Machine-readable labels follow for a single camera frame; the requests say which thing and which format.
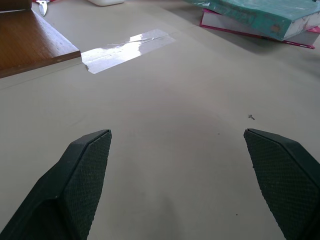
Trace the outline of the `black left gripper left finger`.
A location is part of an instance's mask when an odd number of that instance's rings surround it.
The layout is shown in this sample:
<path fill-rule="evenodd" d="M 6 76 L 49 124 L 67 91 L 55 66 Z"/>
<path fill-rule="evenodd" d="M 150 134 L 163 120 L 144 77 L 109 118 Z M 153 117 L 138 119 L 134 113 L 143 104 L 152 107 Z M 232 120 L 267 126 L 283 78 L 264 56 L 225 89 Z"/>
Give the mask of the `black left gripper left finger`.
<path fill-rule="evenodd" d="M 86 240 L 101 198 L 112 132 L 71 142 L 6 224 L 2 240 Z"/>

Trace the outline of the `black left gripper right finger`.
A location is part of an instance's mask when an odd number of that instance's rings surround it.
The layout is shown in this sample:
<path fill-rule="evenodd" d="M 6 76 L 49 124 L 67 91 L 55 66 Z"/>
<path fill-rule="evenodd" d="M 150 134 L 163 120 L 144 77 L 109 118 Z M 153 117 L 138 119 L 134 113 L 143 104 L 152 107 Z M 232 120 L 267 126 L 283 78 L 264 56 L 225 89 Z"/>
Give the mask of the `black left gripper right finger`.
<path fill-rule="evenodd" d="M 244 131 L 256 179 L 287 240 L 320 238 L 320 164 L 297 141 L 248 128 Z"/>

